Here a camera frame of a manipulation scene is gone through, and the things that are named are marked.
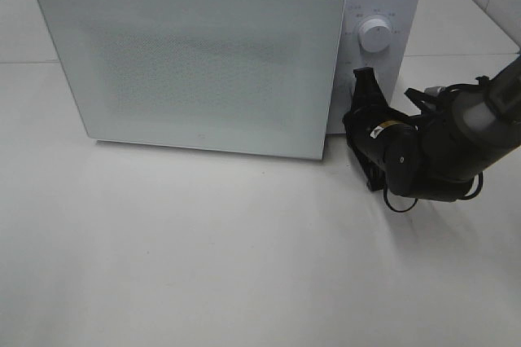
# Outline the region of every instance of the microwave control panel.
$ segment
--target microwave control panel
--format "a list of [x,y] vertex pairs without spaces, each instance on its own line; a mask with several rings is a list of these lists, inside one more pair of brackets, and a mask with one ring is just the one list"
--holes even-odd
[[342,118],[351,105],[353,69],[374,68],[387,101],[398,78],[418,0],[346,0],[328,134],[345,132]]

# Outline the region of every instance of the black cable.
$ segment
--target black cable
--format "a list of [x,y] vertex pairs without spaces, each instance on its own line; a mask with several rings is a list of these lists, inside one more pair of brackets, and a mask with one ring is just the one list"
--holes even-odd
[[387,184],[385,183],[385,186],[383,187],[383,201],[395,213],[407,213],[408,211],[412,210],[413,207],[418,203],[418,199],[414,199],[414,203],[408,209],[397,210],[391,206],[391,203],[389,202],[388,192],[389,192],[389,189],[387,188]]
[[476,187],[475,191],[472,192],[470,195],[462,196],[459,199],[460,200],[471,200],[471,199],[474,199],[477,195],[479,195],[479,193],[481,192],[482,189],[483,189],[483,172],[478,174],[478,186]]

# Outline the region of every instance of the black robotic arm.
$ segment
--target black robotic arm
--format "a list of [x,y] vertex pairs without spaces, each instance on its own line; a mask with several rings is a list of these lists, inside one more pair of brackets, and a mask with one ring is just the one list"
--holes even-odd
[[[478,77],[477,85],[408,89],[416,116],[388,106],[372,68],[354,72],[344,116],[348,145],[369,189],[384,190],[386,202],[387,190],[415,199],[472,199],[483,170],[521,145],[521,56],[492,80]],[[468,195],[475,178],[478,187]]]

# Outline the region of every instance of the white microwave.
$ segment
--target white microwave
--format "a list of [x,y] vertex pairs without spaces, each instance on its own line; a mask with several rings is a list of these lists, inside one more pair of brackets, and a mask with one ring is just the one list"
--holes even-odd
[[418,0],[38,0],[91,138],[321,159]]

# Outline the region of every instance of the table surface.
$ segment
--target table surface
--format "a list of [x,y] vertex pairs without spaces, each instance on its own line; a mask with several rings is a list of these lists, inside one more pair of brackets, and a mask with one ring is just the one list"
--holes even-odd
[[[421,0],[392,105],[518,50]],[[394,214],[342,137],[322,162],[87,138],[34,0],[0,0],[0,74],[1,346],[519,346],[520,151]]]

